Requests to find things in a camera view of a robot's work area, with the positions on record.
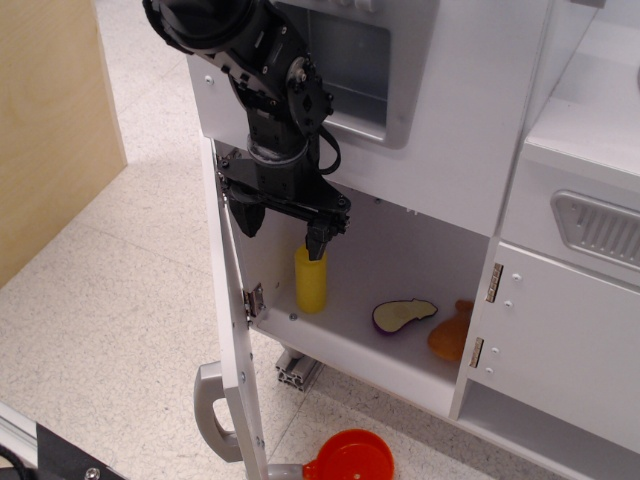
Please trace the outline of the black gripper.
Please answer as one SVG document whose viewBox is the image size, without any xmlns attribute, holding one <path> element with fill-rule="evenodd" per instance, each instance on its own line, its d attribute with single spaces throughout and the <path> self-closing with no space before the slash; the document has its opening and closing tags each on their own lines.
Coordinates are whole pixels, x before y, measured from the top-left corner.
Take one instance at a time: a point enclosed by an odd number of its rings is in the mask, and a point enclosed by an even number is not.
<svg viewBox="0 0 640 480">
<path fill-rule="evenodd" d="M 240 230 L 255 237 L 268 209 L 303 220 L 308 223 L 305 245 L 310 261 L 321 260 L 333 234 L 347 229 L 350 200 L 324 179 L 340 164 L 337 157 L 321 168 L 311 154 L 265 163 L 238 148 L 216 157 L 223 191 Z"/>
</svg>

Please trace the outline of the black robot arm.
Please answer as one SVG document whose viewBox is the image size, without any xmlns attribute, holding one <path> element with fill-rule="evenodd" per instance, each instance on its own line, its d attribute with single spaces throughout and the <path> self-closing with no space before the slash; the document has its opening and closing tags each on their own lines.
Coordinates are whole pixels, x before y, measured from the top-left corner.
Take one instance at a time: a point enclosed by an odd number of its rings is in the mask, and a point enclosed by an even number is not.
<svg viewBox="0 0 640 480">
<path fill-rule="evenodd" d="M 323 124 L 333 96 L 304 38 L 269 1 L 146 1 L 143 8 L 168 46 L 228 77 L 246 112 L 246 154 L 216 162 L 241 231 L 255 236 L 266 210 L 303 220 L 308 257 L 321 260 L 347 229 L 350 201 L 325 179 L 341 162 L 320 164 L 322 142 L 339 147 Z"/>
</svg>

